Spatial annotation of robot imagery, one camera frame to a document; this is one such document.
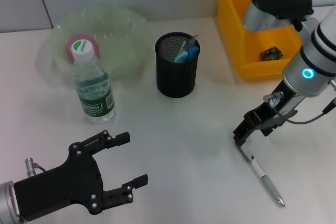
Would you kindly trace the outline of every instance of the water bottle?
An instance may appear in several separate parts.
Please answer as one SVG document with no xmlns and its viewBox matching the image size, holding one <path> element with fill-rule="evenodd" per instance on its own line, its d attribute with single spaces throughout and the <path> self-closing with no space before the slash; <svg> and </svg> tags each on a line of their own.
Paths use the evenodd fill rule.
<svg viewBox="0 0 336 224">
<path fill-rule="evenodd" d="M 95 56 L 90 41 L 81 39 L 71 46 L 74 56 L 74 82 L 87 118 L 93 123 L 107 122 L 115 115 L 110 79 Z"/>
</svg>

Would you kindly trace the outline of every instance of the black mesh pen holder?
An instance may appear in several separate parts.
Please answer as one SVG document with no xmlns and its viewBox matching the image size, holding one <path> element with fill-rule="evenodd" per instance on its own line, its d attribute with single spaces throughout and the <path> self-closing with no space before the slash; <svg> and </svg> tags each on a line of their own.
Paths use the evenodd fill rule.
<svg viewBox="0 0 336 224">
<path fill-rule="evenodd" d="M 198 55 L 185 63 L 174 63 L 182 43 L 190 38 L 189 34 L 174 32 L 163 35 L 155 44 L 156 85 L 167 97 L 184 97 L 194 90 Z M 195 46 L 201 50 L 197 40 Z"/>
</svg>

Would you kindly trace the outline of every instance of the white bottle cap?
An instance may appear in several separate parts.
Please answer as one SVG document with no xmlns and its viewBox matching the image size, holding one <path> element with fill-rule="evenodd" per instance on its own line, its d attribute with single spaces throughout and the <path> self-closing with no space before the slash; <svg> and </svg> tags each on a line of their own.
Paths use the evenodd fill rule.
<svg viewBox="0 0 336 224">
<path fill-rule="evenodd" d="M 86 39 L 75 41 L 71 46 L 71 52 L 75 61 L 88 61 L 95 56 L 92 43 Z"/>
</svg>

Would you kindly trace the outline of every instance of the white table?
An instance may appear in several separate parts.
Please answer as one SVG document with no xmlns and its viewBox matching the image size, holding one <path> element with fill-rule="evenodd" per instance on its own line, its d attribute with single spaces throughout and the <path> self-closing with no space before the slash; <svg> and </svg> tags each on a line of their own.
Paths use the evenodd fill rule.
<svg viewBox="0 0 336 224">
<path fill-rule="evenodd" d="M 317 16 L 325 13 L 320 8 Z M 111 135 L 131 134 L 131 143 L 95 156 L 104 189 L 149 176 L 149 184 L 134 191 L 132 204 L 97 216 L 72 205 L 33 223 L 335 223 L 336 113 L 309 125 L 286 123 L 269 137 L 258 131 L 249 138 L 248 146 L 284 198 L 286 208 L 280 209 L 232 138 L 244 114 L 280 80 L 251 84 L 236 77 L 215 18 L 151 25 L 156 38 L 178 30 L 199 34 L 195 90 L 181 99 L 162 95 L 153 53 L 142 73 L 112 83 L 117 115 L 105 125 L 89 124 L 75 90 L 48 79 L 41 47 L 50 30 L 0 34 L 1 183 L 25 178 L 27 157 L 45 169 L 59 166 L 71 143 L 104 129 Z M 306 99 L 295 119 L 313 118 L 334 97 L 328 88 Z"/>
</svg>

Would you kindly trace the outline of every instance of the yellow box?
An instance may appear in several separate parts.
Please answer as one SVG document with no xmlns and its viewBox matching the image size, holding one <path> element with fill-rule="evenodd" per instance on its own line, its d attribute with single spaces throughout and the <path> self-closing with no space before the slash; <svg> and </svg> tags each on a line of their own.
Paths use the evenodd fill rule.
<svg viewBox="0 0 336 224">
<path fill-rule="evenodd" d="M 294 27 L 250 33 L 243 27 L 251 0 L 219 0 L 217 22 L 226 49 L 239 75 L 247 81 L 280 78 L 284 67 L 295 56 L 302 42 Z M 276 46 L 280 60 L 262 61 L 260 53 Z"/>
</svg>

